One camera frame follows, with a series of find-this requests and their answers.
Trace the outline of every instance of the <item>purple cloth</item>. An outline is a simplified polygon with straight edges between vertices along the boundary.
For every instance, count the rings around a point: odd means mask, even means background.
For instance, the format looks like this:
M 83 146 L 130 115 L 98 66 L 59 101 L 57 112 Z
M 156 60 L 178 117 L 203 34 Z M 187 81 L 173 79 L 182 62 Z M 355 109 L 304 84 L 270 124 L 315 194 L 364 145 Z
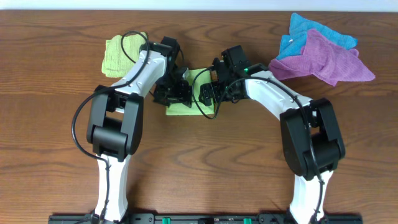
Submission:
M 375 77 L 358 58 L 356 49 L 346 50 L 330 42 L 316 29 L 308 31 L 307 42 L 300 54 L 271 60 L 269 70 L 278 80 L 314 74 L 333 86 L 337 81 L 364 82 Z

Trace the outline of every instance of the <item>robotic arm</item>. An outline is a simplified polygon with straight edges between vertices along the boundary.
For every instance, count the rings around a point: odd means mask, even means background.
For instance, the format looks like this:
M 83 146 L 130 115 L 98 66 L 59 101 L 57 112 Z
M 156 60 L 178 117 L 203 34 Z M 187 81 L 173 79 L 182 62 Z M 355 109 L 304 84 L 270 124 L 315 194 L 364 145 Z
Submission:
M 98 161 L 99 197 L 95 211 L 90 216 L 92 223 L 129 223 L 125 222 L 127 168 L 141 140 L 144 97 L 153 84 L 156 84 L 154 102 L 166 106 L 171 103 L 192 106 L 191 87 L 185 80 L 188 69 L 178 68 L 175 64 L 179 51 L 177 41 L 168 37 L 164 37 L 161 43 L 150 43 L 150 49 L 143 45 L 136 65 L 113 86 L 123 84 L 136 75 L 144 58 L 149 54 L 149 60 L 139 76 L 128 86 L 93 98 L 86 136 L 87 141 L 93 145 L 93 152 L 110 164 L 110 185 L 108 204 L 105 205 L 106 166 L 103 161 Z M 307 224 L 314 214 L 321 193 L 318 180 L 314 178 L 315 170 L 318 169 L 321 173 L 325 183 L 322 191 L 325 192 L 333 170 L 345 155 L 343 140 L 330 102 L 326 99 L 314 101 L 294 92 L 274 78 L 262 64 L 251 65 L 240 46 L 225 50 L 222 56 L 222 60 L 216 58 L 213 61 L 213 81 L 201 86 L 200 101 L 208 106 L 212 100 L 221 103 L 250 98 L 265 106 L 280 120 L 284 156 L 295 174 L 290 216 L 299 224 Z M 276 82 L 293 94 L 304 107 L 310 126 L 320 128 L 319 133 L 311 136 L 318 167 L 314 166 L 310 156 L 308 132 L 305 130 L 303 114 L 300 113 L 298 104 L 286 92 L 264 79 Z M 102 88 L 105 87 L 100 85 L 96 90 Z M 112 112 L 124 113 L 123 120 L 108 117 L 107 113 Z M 322 204 L 325 194 L 321 196 L 317 220 L 324 217 Z M 104 206 L 106 213 L 101 219 Z

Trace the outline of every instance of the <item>yellow-green cloth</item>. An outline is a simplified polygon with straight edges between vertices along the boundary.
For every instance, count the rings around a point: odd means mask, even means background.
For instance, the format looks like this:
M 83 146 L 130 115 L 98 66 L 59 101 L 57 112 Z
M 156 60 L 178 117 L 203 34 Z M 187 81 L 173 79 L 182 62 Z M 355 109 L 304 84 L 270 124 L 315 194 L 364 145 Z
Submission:
M 105 56 L 102 61 L 102 73 L 110 78 L 124 77 L 132 68 L 134 63 L 123 53 L 120 46 L 121 35 L 113 37 L 105 42 Z M 126 53 L 135 61 L 138 60 L 139 47 L 145 40 L 139 35 L 130 35 L 123 39 L 123 47 Z
M 121 35 L 117 35 L 113 37 L 111 40 L 107 40 L 105 42 L 105 56 L 102 61 L 102 72 L 110 78 L 121 78 L 124 77 L 134 66 L 134 63 L 130 61 L 123 53 L 120 40 Z M 139 47 L 144 44 L 144 39 L 139 35 L 131 35 L 127 36 L 123 40 L 123 47 L 126 53 L 133 59 L 138 60 L 139 57 Z M 191 70 L 187 80 L 189 84 L 192 84 L 195 76 L 202 71 L 203 69 Z M 195 81 L 194 94 L 200 108 L 205 112 L 205 114 L 213 114 L 214 113 L 214 104 L 211 102 L 210 106 L 205 106 L 203 103 L 200 103 L 198 100 L 200 93 L 200 86 L 205 83 L 211 82 L 210 73 L 204 72 L 202 73 L 197 80 Z M 182 103 L 171 104 L 168 108 L 166 108 L 166 115 L 201 115 L 198 107 L 193 102 L 192 107 L 188 108 Z

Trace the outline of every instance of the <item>blue towel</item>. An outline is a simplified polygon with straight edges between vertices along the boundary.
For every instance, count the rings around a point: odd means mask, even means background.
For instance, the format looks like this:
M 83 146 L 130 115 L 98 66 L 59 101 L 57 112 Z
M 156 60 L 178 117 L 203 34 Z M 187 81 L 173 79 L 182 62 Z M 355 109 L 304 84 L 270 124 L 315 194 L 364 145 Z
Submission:
M 293 13 L 290 18 L 290 35 L 282 36 L 279 55 L 276 59 L 281 60 L 288 56 L 300 55 L 300 50 L 307 41 L 307 31 L 312 28 L 315 28 L 327 39 L 346 50 L 352 49 L 358 43 L 358 40 L 350 35 L 339 34 L 327 26 Z

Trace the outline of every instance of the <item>wooden table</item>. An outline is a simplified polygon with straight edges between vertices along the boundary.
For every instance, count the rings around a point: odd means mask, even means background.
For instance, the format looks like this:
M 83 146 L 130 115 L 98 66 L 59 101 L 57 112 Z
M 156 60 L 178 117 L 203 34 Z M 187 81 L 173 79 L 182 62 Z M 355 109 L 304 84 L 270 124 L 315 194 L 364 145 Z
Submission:
M 98 166 L 73 144 L 70 123 L 97 85 L 105 40 L 141 30 L 177 38 L 190 68 L 241 44 L 268 64 L 288 33 L 290 12 L 0 11 L 0 223 L 46 223 L 53 213 L 96 206 Z M 346 144 L 325 210 L 360 213 L 366 223 L 398 218 L 398 14 L 303 12 L 359 39 L 366 83 L 315 77 L 284 83 L 334 106 Z M 87 106 L 77 124 L 83 146 Z M 217 120 L 166 116 L 147 97 L 144 134 L 128 175 L 134 208 L 159 213 L 286 210 L 294 176 L 282 154 L 279 122 L 259 103 L 225 103 Z

